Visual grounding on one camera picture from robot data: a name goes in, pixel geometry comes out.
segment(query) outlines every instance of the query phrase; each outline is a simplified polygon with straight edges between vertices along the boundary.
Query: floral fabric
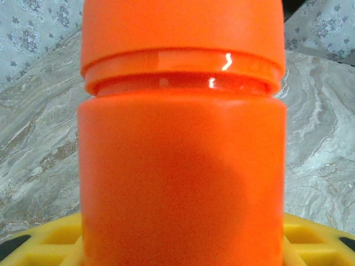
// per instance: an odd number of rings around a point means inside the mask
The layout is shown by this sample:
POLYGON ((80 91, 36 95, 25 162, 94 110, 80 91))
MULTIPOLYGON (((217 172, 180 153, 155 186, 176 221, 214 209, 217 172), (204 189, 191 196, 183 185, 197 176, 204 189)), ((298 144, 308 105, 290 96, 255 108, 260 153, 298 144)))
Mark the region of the floral fabric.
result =
POLYGON ((308 0, 285 23, 286 49, 355 64, 355 0, 308 0))
POLYGON ((0 91, 80 30, 84 0, 0 0, 0 91))

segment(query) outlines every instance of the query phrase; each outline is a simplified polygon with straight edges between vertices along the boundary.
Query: jar body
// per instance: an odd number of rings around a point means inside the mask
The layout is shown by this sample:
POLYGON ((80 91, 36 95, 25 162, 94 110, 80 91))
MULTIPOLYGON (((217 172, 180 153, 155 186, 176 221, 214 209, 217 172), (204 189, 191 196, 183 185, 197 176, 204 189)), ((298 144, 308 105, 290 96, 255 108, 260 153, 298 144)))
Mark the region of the jar body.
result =
POLYGON ((84 265, 282 265, 286 107, 144 90, 79 107, 84 265))

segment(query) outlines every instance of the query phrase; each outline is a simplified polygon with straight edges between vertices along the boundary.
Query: gray marble countertop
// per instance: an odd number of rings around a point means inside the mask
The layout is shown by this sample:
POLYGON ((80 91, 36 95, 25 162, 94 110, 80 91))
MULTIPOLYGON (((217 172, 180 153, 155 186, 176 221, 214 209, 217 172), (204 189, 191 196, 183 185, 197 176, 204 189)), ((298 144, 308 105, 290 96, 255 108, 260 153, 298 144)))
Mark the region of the gray marble countertop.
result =
MULTIPOLYGON (((80 33, 0 92, 0 242, 80 210, 80 33)), ((287 52, 285 211, 355 233, 355 68, 287 52)))

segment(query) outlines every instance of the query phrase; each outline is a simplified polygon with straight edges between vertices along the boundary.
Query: orange plastic jar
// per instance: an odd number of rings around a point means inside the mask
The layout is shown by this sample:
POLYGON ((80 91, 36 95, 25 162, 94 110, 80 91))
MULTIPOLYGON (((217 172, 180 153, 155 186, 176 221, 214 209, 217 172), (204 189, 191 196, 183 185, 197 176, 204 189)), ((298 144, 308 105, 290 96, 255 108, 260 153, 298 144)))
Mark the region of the orange plastic jar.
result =
POLYGON ((178 2, 85 3, 84 266, 281 266, 281 2, 178 2))

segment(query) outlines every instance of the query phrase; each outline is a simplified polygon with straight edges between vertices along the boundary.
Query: yellow plastic base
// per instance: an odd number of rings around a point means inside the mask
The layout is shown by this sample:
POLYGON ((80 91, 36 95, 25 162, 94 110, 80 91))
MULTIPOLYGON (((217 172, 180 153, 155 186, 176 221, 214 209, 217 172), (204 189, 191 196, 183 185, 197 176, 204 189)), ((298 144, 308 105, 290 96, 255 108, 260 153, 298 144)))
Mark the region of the yellow plastic base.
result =
MULTIPOLYGON (((30 235, 0 266, 82 266, 80 214, 21 232, 30 235)), ((355 236, 285 214, 283 266, 353 266, 355 236)))

